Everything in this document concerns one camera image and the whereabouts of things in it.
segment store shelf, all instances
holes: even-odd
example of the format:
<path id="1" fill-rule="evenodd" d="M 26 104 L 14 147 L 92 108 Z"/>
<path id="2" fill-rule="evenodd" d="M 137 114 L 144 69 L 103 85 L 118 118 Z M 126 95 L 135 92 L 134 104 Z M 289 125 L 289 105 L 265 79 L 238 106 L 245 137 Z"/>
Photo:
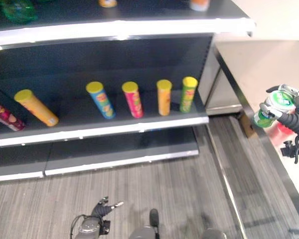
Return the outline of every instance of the store shelf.
<path id="1" fill-rule="evenodd" d="M 53 143 L 45 174 L 198 155 L 191 127 Z"/>
<path id="2" fill-rule="evenodd" d="M 51 143 L 0 149 L 0 181 L 43 177 L 50 149 Z"/>
<path id="3" fill-rule="evenodd" d="M 0 148 L 0 181 L 198 154 L 192 127 Z"/>
<path id="4" fill-rule="evenodd" d="M 251 32 L 255 24 L 230 0 L 212 0 L 206 12 L 186 1 L 118 1 L 102 8 L 96 0 L 55 0 L 36 5 L 38 19 L 27 25 L 8 21 L 0 11 L 0 49 L 51 41 L 125 40 L 170 34 Z"/>
<path id="5" fill-rule="evenodd" d="M 43 143 L 70 139 L 83 139 L 108 134 L 127 132 L 144 132 L 154 129 L 190 126 L 208 123 L 209 119 L 198 93 L 189 113 L 179 111 L 181 91 L 173 91 L 171 112 L 160 116 L 157 109 L 157 93 L 141 93 L 144 117 L 135 119 L 131 116 L 125 96 L 110 96 L 116 110 L 114 119 L 104 119 L 92 99 L 88 96 L 73 101 L 62 101 L 59 104 L 60 122 L 54 127 L 47 127 L 37 118 L 30 116 L 26 128 L 14 132 L 5 125 L 0 126 L 0 147 Z"/>

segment black cable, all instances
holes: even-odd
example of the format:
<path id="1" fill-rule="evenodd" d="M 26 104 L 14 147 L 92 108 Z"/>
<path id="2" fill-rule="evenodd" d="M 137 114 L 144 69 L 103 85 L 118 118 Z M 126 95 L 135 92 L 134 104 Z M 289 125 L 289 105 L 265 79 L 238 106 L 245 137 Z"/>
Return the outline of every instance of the black cable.
<path id="1" fill-rule="evenodd" d="M 299 153 L 299 135 L 295 138 L 295 145 L 296 145 L 296 151 L 295 151 L 295 164 L 298 163 L 298 153 Z"/>
<path id="2" fill-rule="evenodd" d="M 81 215 L 76 216 L 73 219 L 73 221 L 71 223 L 71 229 L 70 229 L 70 239 L 72 239 L 74 226 L 76 225 L 76 223 L 78 222 L 78 220 L 80 219 L 80 217 L 86 217 L 86 215 L 81 214 Z"/>
<path id="3" fill-rule="evenodd" d="M 98 218 L 100 219 L 100 223 L 101 223 L 101 227 L 103 228 L 103 225 L 104 225 L 104 222 L 103 222 L 103 219 L 102 217 L 100 216 L 100 214 L 94 216 L 94 215 L 85 215 L 85 214 L 81 214 L 81 215 L 78 215 L 76 216 L 72 223 L 71 223 L 71 229 L 70 229 L 70 239 L 72 239 L 72 236 L 73 236 L 73 229 L 74 229 L 74 226 L 77 224 L 78 220 L 80 219 L 80 217 L 83 217 L 84 219 L 87 219 L 87 218 Z"/>

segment white shelf edge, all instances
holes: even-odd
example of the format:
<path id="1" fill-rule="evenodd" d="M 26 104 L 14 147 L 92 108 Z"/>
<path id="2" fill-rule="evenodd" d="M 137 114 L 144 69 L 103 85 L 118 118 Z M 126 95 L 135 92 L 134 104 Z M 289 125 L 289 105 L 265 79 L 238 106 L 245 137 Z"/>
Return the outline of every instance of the white shelf edge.
<path id="1" fill-rule="evenodd" d="M 159 155 L 152 155 L 152 156 L 143 156 L 138 158 L 123 159 L 123 160 L 104 162 L 104 163 L 94 163 L 94 164 L 85 164 L 85 165 L 67 167 L 67 168 L 50 169 L 50 170 L 45 170 L 45 175 L 50 176 L 56 174 L 73 173 L 73 172 L 93 170 L 93 169 L 95 170 L 100 168 L 110 168 L 110 167 L 122 166 L 122 165 L 134 164 L 134 163 L 153 162 L 153 161 L 163 160 L 163 159 L 194 156 L 198 154 L 199 154 L 198 150 L 191 150 L 191 151 L 184 151 L 184 152 L 177 152 L 177 153 L 166 153 L 166 154 L 159 154 Z"/>
<path id="2" fill-rule="evenodd" d="M 101 135 L 124 133 L 124 132 L 126 133 L 145 132 L 151 129 L 172 128 L 178 126 L 198 125 L 204 123 L 209 123 L 209 118 L 207 116 L 188 118 L 188 119 L 148 122 L 148 123 L 135 123 L 135 124 L 127 124 L 127 125 L 111 126 L 111 127 L 61 131 L 55 133 L 46 133 L 46 134 L 0 139 L 0 147 L 13 146 L 13 145 L 26 145 L 29 143 L 52 142 L 58 140 L 67 141 L 68 139 L 83 139 L 84 137 L 101 136 Z"/>
<path id="3" fill-rule="evenodd" d="M 43 172 L 40 171 L 40 172 L 31 172 L 31 173 L 1 175 L 0 181 L 25 179 L 25 178 L 43 178 Z"/>
<path id="4" fill-rule="evenodd" d="M 182 19 L 182 20 L 116 20 L 55 26 L 26 27 L 0 31 L 0 50 L 6 45 L 79 38 L 112 37 L 127 40 L 130 36 L 252 32 L 255 22 L 249 18 Z"/>

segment gray carpet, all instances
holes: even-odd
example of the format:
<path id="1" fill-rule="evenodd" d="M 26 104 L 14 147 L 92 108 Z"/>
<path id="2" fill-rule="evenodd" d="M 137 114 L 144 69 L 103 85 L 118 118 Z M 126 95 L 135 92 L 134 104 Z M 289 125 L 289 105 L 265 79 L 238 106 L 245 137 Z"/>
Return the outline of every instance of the gray carpet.
<path id="1" fill-rule="evenodd" d="M 245 139 L 234 118 L 210 127 L 249 238 L 299 238 L 299 218 L 257 138 Z M 72 219 L 102 196 L 125 204 L 112 212 L 108 239 L 128 238 L 157 208 L 162 237 L 196 239 L 202 215 L 228 238 L 241 238 L 222 187 L 206 128 L 195 129 L 198 157 L 0 183 L 0 239 L 67 239 Z"/>

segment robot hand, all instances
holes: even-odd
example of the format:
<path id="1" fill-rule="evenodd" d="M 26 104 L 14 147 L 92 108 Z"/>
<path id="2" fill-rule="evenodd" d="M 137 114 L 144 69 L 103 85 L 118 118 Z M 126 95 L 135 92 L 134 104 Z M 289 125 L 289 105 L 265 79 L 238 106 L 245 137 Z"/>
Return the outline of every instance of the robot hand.
<path id="1" fill-rule="evenodd" d="M 71 225 L 70 238 L 72 238 L 73 228 L 80 217 L 84 218 L 82 225 L 79 228 L 79 233 L 75 239 L 97 239 L 100 235 L 107 235 L 110 232 L 110 221 L 103 220 L 103 217 L 110 213 L 114 208 L 123 205 L 123 202 L 118 202 L 112 206 L 106 206 L 108 197 L 102 198 L 94 207 L 91 215 L 77 216 Z"/>
<path id="2" fill-rule="evenodd" d="M 277 119 L 281 124 L 290 128 L 297 134 L 295 139 L 295 145 L 292 145 L 291 141 L 285 142 L 285 148 L 281 148 L 283 156 L 288 156 L 290 158 L 295 158 L 295 163 L 298 162 L 299 155 L 299 89 L 293 88 L 286 84 L 280 86 L 274 86 L 266 90 L 268 93 L 279 90 L 288 93 L 293 97 L 294 105 L 296 106 L 296 111 L 294 114 L 287 114 L 281 112 L 271 106 L 268 106 L 266 103 L 261 103 L 260 108 L 267 115 Z"/>

